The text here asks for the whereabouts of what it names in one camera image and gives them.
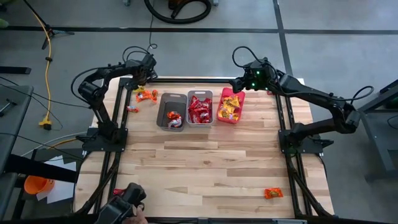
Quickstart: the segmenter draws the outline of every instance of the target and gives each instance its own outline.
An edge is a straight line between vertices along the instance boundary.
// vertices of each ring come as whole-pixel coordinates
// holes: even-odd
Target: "robotic arm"
[[[269,90],[277,95],[300,98],[328,109],[332,114],[333,118],[312,124],[296,123],[291,130],[284,133],[289,144],[299,146],[308,136],[330,131],[342,134],[356,131],[360,115],[353,105],[346,102],[346,99],[301,84],[296,78],[276,70],[266,57],[256,59],[242,67],[244,69],[243,77],[230,81],[234,93],[242,91],[244,88],[255,91]]]
[[[127,60],[124,64],[119,63],[119,65],[108,65],[106,68],[99,68],[95,73],[88,75],[80,84],[78,92],[94,111],[98,119],[98,134],[107,142],[118,143],[123,135],[123,131],[118,128],[118,124],[109,117],[103,103],[111,79],[132,75],[125,87],[128,90],[135,90],[139,85],[143,86],[152,79],[157,78],[154,70],[155,65],[154,56],[146,54],[142,60]],[[97,80],[103,80],[102,86],[94,83]],[[82,141],[86,141],[89,138],[80,137]]]

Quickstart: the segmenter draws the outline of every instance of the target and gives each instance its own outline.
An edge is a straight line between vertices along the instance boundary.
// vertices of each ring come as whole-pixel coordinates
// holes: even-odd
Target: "wrapped candy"
[[[239,115],[235,113],[236,108],[240,108],[239,97],[238,96],[228,96],[223,98],[223,104],[220,106],[218,111],[218,116],[220,118],[227,118],[230,120],[237,121]]]
[[[196,96],[192,96],[191,103],[188,107],[191,122],[195,124],[210,123],[211,103],[212,100],[209,98],[200,101]]]
[[[139,109],[136,106],[127,106],[127,110],[133,113],[138,113]]]
[[[169,128],[179,128],[182,124],[181,115],[176,111],[171,111],[167,113],[167,117],[171,119],[168,124]]]
[[[143,100],[152,100],[152,102],[157,103],[157,94],[157,90],[153,90],[152,92],[150,92],[149,90],[144,90],[137,93],[136,100],[138,103]]]
[[[283,197],[284,195],[282,194],[282,190],[278,187],[276,188],[270,188],[270,189],[265,189],[264,191],[264,197],[266,199],[271,199],[274,197]]]
[[[169,122],[168,127],[169,128],[179,128],[182,124],[181,118],[178,119],[173,119]]]

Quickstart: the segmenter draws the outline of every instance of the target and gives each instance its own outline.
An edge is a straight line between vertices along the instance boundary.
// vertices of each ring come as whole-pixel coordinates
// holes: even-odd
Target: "white paper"
[[[51,159],[51,161],[45,162],[46,164],[50,164],[53,166],[62,167],[65,169],[76,171],[76,162],[70,162],[68,164],[64,164],[62,160],[62,156],[55,157]],[[64,200],[67,198],[73,197],[73,187],[75,183],[65,182],[61,180],[55,180],[54,188],[50,192],[43,192],[37,194],[37,200],[41,200],[47,197],[47,203],[58,202],[60,200]]]

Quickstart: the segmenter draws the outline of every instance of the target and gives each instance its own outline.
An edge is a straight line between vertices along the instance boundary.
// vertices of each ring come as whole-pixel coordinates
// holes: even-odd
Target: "wooden table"
[[[118,82],[118,79],[112,80],[104,100],[109,114],[113,112]],[[230,87],[228,84],[159,83],[146,88],[159,91],[158,102],[162,93],[211,90],[215,110],[226,86]],[[247,91],[238,124],[215,121],[209,129],[186,126],[181,133],[163,131],[156,125],[159,103],[136,103],[133,96],[131,105],[138,106],[140,112],[128,116],[129,136],[116,188],[124,189],[130,182],[141,184],[147,194],[144,200],[146,216],[294,217],[285,158],[277,142],[280,126],[275,96],[267,95],[266,91]],[[292,98],[292,106],[296,122],[312,122],[307,102]],[[97,187],[103,157],[103,152],[91,153],[82,165],[76,186],[75,210]],[[319,158],[304,154],[303,164],[308,188],[324,208],[333,213]],[[280,187],[284,197],[266,200],[264,189],[269,187]],[[297,189],[300,208],[304,211],[302,194],[298,186]]]

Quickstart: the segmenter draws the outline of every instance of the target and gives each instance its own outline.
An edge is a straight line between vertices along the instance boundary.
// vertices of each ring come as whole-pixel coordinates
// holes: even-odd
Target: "gray floor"
[[[40,1],[31,0],[41,16],[53,26],[91,27],[149,27],[151,16],[142,0],[133,0],[125,7],[117,0]],[[156,8],[168,14],[165,0],[156,0]],[[285,29],[398,29],[398,2],[396,0],[280,0]],[[191,3],[183,16],[199,12],[203,6]],[[14,26],[38,26],[29,9],[21,0],[0,13]],[[194,28],[260,28],[276,29],[272,0],[220,0],[205,20],[187,26],[172,26],[154,21],[154,27]],[[129,45],[148,45],[149,33],[87,33],[56,38],[49,82],[55,100],[76,103],[69,87],[72,78],[87,68],[117,63],[121,52]],[[46,95],[44,82],[46,50],[40,50],[42,32],[0,32],[0,65],[27,66],[32,73],[2,75],[19,84],[33,85],[35,92]],[[365,85],[378,91],[397,78],[395,63],[398,59],[397,35],[287,35],[287,46],[295,77],[323,91],[351,97]],[[252,48],[259,57],[267,56],[281,70],[284,61],[278,34],[225,34],[225,33],[153,33],[152,41],[159,45],[152,50],[162,76],[225,76],[236,77],[243,71],[231,61],[232,50],[239,45]],[[238,62],[252,58],[242,51]],[[354,103],[359,107],[369,99]],[[20,135],[45,142],[70,133],[84,131],[91,123],[92,112],[80,108],[52,105],[52,112],[62,121],[61,131],[44,131],[37,123],[45,109],[32,102]],[[312,106],[315,121],[329,118],[326,110]],[[368,184],[364,175],[375,172],[379,161],[360,127],[355,134],[325,134],[335,140],[325,150],[328,183],[335,213],[343,218],[377,220],[398,223],[398,184],[382,181]],[[35,144],[19,139],[15,154],[23,154]],[[68,212],[63,205],[52,207]],[[37,216],[42,210],[27,209],[27,217]]]

